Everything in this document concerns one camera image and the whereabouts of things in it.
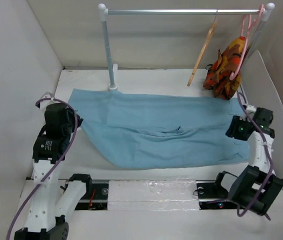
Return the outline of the light blue trousers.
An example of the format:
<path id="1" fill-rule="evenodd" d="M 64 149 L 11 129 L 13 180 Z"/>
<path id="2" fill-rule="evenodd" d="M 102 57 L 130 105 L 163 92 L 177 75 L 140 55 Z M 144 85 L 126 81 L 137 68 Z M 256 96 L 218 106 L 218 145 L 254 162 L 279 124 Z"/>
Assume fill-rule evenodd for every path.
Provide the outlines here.
<path id="1" fill-rule="evenodd" d="M 226 136 L 236 99 L 74 89 L 69 104 L 89 140 L 125 169 L 194 168 L 249 159 L 246 141 Z"/>

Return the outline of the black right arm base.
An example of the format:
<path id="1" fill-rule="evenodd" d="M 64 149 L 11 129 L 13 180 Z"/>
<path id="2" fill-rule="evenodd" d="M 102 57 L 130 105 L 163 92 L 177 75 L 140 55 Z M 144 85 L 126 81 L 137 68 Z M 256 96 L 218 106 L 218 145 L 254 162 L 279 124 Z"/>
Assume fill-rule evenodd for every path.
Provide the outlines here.
<path id="1" fill-rule="evenodd" d="M 200 210 L 235 210 L 237 205 L 227 200 L 228 191 L 216 185 L 215 180 L 198 180 L 193 195 Z"/>

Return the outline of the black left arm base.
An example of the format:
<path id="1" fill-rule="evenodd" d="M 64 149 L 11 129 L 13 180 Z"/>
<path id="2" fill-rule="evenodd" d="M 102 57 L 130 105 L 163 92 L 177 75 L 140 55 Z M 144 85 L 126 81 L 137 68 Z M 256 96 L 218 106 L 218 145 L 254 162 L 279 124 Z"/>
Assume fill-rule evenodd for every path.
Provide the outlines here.
<path id="1" fill-rule="evenodd" d="M 76 211 L 106 210 L 109 194 L 108 180 L 69 179 L 61 185 L 62 195 L 56 202 L 61 212 L 69 207 Z"/>

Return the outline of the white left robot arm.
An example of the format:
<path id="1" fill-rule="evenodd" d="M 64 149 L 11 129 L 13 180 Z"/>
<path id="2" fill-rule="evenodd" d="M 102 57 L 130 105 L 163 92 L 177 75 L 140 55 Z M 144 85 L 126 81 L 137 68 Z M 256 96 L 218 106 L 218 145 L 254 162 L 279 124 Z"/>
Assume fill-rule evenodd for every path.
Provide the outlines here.
<path id="1" fill-rule="evenodd" d="M 82 118 L 67 103 L 57 102 L 46 107 L 44 119 L 33 146 L 34 188 L 17 211 L 20 214 L 29 203 L 27 219 L 14 233 L 15 240 L 67 239 L 68 221 L 79 200 L 93 193 L 91 176 L 74 173 L 62 196 L 58 196 L 59 175 Z"/>

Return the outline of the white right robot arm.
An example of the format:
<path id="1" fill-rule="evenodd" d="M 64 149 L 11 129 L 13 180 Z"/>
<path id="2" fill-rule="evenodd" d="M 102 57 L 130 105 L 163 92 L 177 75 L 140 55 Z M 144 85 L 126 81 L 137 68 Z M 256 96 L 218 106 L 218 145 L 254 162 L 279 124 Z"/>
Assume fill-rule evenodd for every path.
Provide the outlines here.
<path id="1" fill-rule="evenodd" d="M 243 115 L 235 115 L 226 131 L 226 136 L 249 144 L 248 166 L 239 176 L 227 171 L 220 172 L 212 190 L 237 206 L 237 215 L 242 217 L 251 211 L 259 216 L 267 212 L 283 187 L 283 179 L 274 173 L 272 144 L 275 131 L 270 127 L 273 112 L 266 108 L 245 104 Z"/>

